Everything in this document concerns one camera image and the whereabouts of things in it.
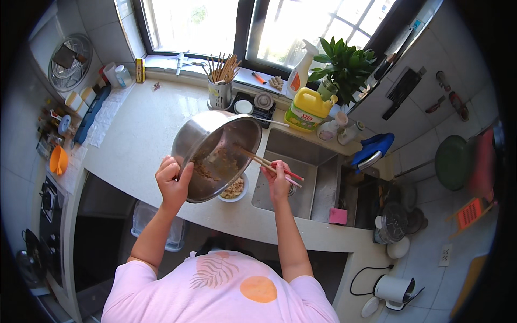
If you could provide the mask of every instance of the pink towel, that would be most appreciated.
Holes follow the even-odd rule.
[[[346,225],[348,211],[331,208],[328,216],[328,223]]]

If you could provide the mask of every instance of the chopsticks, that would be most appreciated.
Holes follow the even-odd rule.
[[[244,148],[242,148],[242,147],[239,147],[239,150],[240,150],[240,151],[242,151],[242,153],[243,153],[244,155],[246,155],[246,156],[248,156],[248,157],[251,157],[254,161],[256,161],[256,162],[257,162],[257,163],[259,163],[260,165],[262,165],[262,166],[266,167],[268,170],[270,170],[270,171],[272,171],[273,173],[275,173],[275,174],[276,174],[277,170],[276,170],[276,169],[274,169],[273,167],[271,167],[272,162],[270,162],[269,160],[264,159],[264,158],[262,158],[262,157],[260,157],[260,156],[257,156],[257,155],[255,155],[254,153],[251,153],[251,152],[249,152],[249,151],[245,150],[245,149],[244,149]],[[294,178],[297,178],[297,179],[299,179],[299,180],[301,180],[301,181],[304,181],[304,180],[305,180],[303,177],[298,176],[298,175],[296,175],[296,174],[294,174],[294,173],[292,173],[291,171],[288,171],[288,170],[286,170],[286,169],[284,169],[284,173],[286,173],[287,175],[291,175],[291,176],[293,176]],[[297,182],[293,181],[292,179],[290,179],[290,178],[288,178],[288,177],[286,177],[285,179],[286,179],[288,182],[290,182],[291,184],[293,184],[293,185],[295,185],[295,186],[297,186],[297,187],[301,188],[301,185],[300,185],[300,184],[298,184]]]
[[[228,54],[228,57],[226,58],[225,55],[226,53],[221,57],[221,53],[219,53],[217,61],[214,60],[213,55],[206,57],[208,61],[208,70],[210,71],[210,75],[208,75],[208,77],[212,83],[221,81],[229,83],[233,81],[237,74],[239,74],[240,67],[238,69],[237,67],[240,65],[242,60],[237,62],[237,55],[234,54]]]

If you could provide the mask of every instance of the yellow box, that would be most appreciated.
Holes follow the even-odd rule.
[[[136,59],[136,82],[143,83],[145,81],[145,59]]]

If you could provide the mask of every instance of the stainless steel bowl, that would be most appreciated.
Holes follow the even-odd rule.
[[[237,180],[251,158],[236,145],[256,153],[261,138],[261,125],[245,114],[206,111],[187,121],[174,138],[171,152],[181,166],[180,177],[187,163],[195,161],[187,201],[208,201]]]

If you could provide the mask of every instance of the window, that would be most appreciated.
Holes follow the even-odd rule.
[[[204,58],[234,53],[242,67],[287,79],[318,37],[384,51],[426,0],[133,0],[146,51]],[[312,68],[322,64],[313,63]]]
[[[239,0],[144,0],[156,52],[232,53]]]
[[[258,58],[293,68],[305,54],[301,49],[303,38],[319,46],[318,37],[330,41],[334,36],[362,49],[394,1],[270,0],[258,52],[248,52],[247,59]]]

